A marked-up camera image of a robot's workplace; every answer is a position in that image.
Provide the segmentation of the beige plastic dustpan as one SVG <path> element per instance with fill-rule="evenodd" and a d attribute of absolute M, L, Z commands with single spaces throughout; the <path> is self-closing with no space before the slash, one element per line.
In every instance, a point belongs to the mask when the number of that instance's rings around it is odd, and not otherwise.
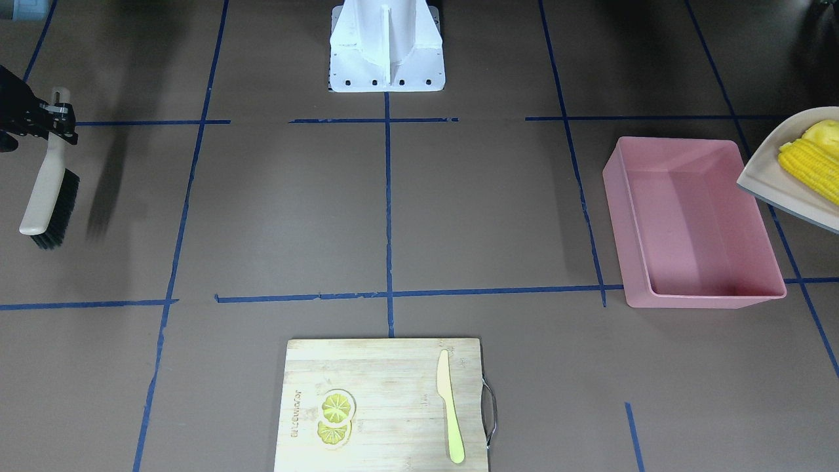
<path fill-rule="evenodd" d="M 837 233 L 838 107 L 806 109 L 764 138 L 737 185 L 753 197 Z"/>

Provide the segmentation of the yellow toy corn cob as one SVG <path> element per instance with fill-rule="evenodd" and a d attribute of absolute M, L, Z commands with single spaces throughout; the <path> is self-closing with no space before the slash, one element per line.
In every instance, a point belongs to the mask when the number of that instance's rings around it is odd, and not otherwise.
<path fill-rule="evenodd" d="M 780 146 L 780 167 L 810 190 L 838 204 L 838 159 L 802 138 Z"/>

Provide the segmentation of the yellow toy bell pepper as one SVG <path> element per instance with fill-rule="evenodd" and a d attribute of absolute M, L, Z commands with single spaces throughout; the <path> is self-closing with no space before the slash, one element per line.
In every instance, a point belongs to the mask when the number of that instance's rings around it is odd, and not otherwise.
<path fill-rule="evenodd" d="M 821 120 L 803 132 L 801 138 L 838 158 L 839 123 L 834 119 Z"/>

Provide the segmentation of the pink plastic bin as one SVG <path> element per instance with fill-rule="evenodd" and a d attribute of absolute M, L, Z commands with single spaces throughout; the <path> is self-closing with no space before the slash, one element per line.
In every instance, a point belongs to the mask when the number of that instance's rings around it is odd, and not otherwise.
<path fill-rule="evenodd" d="M 787 295 L 737 144 L 623 136 L 603 170 L 629 307 L 738 309 Z"/>

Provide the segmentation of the upper toy lemon slice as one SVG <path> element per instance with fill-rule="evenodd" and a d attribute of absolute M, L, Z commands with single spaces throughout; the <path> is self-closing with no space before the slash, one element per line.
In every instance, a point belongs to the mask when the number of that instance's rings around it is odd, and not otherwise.
<path fill-rule="evenodd" d="M 346 389 L 330 389 L 321 398 L 321 421 L 330 427 L 343 427 L 353 421 L 357 403 Z"/>

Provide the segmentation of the toy lemon slice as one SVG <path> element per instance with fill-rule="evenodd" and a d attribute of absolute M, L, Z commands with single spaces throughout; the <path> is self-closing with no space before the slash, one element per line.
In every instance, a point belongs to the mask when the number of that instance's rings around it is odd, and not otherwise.
<path fill-rule="evenodd" d="M 357 403 L 346 389 L 330 389 L 321 398 L 321 421 L 330 427 L 343 427 L 353 421 Z"/>
<path fill-rule="evenodd" d="M 351 438 L 353 433 L 353 422 L 348 421 L 346 424 L 338 425 L 324 420 L 317 422 L 317 436 L 321 440 L 324 447 L 329 449 L 341 448 Z"/>

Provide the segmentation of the lower toy lemon slice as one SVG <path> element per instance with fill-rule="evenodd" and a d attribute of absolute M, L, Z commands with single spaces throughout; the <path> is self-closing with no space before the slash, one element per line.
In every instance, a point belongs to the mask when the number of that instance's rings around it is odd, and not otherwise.
<path fill-rule="evenodd" d="M 324 447 L 329 449 L 341 448 L 351 438 L 353 433 L 353 422 L 348 421 L 346 424 L 338 425 L 324 420 L 317 422 L 317 436 L 321 440 Z"/>

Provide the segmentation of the bamboo cutting board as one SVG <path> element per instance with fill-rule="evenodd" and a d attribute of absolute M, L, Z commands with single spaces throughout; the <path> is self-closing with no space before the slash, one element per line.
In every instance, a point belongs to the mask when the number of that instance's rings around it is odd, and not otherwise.
<path fill-rule="evenodd" d="M 450 354 L 450 379 L 465 461 L 448 457 L 437 361 Z M 330 389 L 353 394 L 353 433 L 341 448 L 317 436 Z M 290 340 L 279 409 L 276 471 L 488 471 L 494 428 L 484 423 L 488 392 L 477 338 Z"/>

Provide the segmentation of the yellow plastic toy knife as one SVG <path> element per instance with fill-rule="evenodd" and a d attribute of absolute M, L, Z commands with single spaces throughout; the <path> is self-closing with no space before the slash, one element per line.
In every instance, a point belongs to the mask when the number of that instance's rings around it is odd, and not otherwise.
<path fill-rule="evenodd" d="M 450 354 L 448 349 L 441 349 L 437 361 L 437 393 L 444 405 L 446 422 L 446 445 L 448 457 L 454 464 L 465 461 L 465 445 L 459 430 L 458 413 L 454 401 L 452 374 L 450 373 Z"/>

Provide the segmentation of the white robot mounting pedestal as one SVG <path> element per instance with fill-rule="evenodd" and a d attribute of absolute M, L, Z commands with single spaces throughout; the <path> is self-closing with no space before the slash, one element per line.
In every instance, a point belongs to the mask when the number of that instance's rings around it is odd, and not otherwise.
<path fill-rule="evenodd" d="M 330 90 L 443 90 L 441 24 L 437 1 L 345 1 L 335 6 L 330 27 Z"/>

